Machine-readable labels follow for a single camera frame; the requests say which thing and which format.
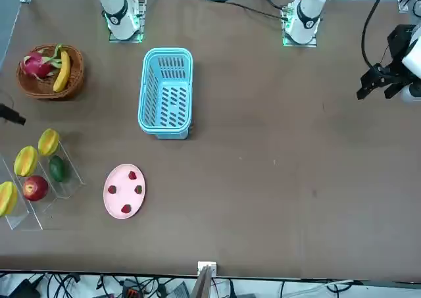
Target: wicker basket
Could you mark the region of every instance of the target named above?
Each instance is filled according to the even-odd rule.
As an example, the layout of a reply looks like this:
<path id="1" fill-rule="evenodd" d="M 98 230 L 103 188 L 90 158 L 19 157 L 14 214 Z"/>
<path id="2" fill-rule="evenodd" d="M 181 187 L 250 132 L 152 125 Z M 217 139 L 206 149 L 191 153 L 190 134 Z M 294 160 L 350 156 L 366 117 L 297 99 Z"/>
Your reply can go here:
<path id="1" fill-rule="evenodd" d="M 55 47 L 56 45 L 37 46 L 33 48 L 31 52 L 46 48 L 43 55 L 52 56 L 54 54 Z M 62 48 L 66 50 L 70 57 L 70 77 L 65 89 L 58 93 L 53 91 L 53 85 L 59 75 L 59 71 L 57 71 L 54 76 L 50 76 L 43 79 L 43 81 L 39 81 L 31 76 L 25 75 L 18 65 L 16 77 L 18 78 L 20 87 L 24 90 L 26 95 L 35 99 L 62 99 L 73 97 L 80 91 L 85 75 L 82 54 L 79 50 L 72 46 L 63 45 Z"/>

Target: pink plate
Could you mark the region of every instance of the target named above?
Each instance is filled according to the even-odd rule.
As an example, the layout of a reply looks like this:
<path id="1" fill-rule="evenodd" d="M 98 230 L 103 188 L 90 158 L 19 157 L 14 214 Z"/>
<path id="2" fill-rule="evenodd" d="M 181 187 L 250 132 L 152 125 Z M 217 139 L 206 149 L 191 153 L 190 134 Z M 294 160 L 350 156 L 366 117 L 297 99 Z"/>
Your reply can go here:
<path id="1" fill-rule="evenodd" d="M 136 175 L 135 180 L 129 179 L 129 173 L 134 172 Z M 116 192 L 111 194 L 108 189 L 110 186 L 115 186 Z M 141 193 L 136 193 L 137 186 L 141 186 Z M 111 216 L 117 219 L 127 219 L 133 216 L 142 206 L 145 198 L 145 178 L 139 168 L 132 164 L 121 164 L 117 166 L 108 175 L 104 185 L 104 204 L 105 208 Z M 123 207 L 128 208 L 130 211 L 122 212 Z"/>

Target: red apple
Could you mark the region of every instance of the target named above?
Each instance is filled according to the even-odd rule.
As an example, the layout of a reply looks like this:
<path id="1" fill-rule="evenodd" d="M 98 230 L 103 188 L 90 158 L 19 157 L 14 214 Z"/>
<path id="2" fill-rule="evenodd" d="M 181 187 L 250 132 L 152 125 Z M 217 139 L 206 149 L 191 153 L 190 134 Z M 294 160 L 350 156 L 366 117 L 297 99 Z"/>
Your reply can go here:
<path id="1" fill-rule="evenodd" d="M 27 200 L 39 201 L 47 195 L 48 183 L 42 176 L 33 175 L 25 180 L 23 190 Z"/>

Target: green avocado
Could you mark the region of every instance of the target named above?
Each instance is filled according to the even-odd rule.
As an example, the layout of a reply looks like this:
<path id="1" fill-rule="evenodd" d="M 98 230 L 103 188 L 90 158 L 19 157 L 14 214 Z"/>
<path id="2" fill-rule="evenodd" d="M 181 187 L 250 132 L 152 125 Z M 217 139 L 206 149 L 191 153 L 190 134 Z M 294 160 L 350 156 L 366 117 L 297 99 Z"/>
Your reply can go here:
<path id="1" fill-rule="evenodd" d="M 63 182 L 66 178 L 66 165 L 64 161 L 58 157 L 53 156 L 48 164 L 51 177 L 57 182 Z"/>

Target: dragon fruit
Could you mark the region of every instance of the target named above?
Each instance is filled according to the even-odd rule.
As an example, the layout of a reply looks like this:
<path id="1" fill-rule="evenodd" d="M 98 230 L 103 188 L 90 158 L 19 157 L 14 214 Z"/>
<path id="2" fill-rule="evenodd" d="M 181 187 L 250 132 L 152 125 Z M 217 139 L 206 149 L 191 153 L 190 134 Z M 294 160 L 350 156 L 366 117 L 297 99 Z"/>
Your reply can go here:
<path id="1" fill-rule="evenodd" d="M 22 71 L 28 75 L 42 80 L 48 76 L 52 76 L 56 69 L 61 68 L 61 59 L 57 58 L 57 52 L 61 45 L 55 47 L 55 52 L 52 57 L 43 56 L 45 49 L 29 53 L 24 57 L 24 60 L 19 63 Z"/>

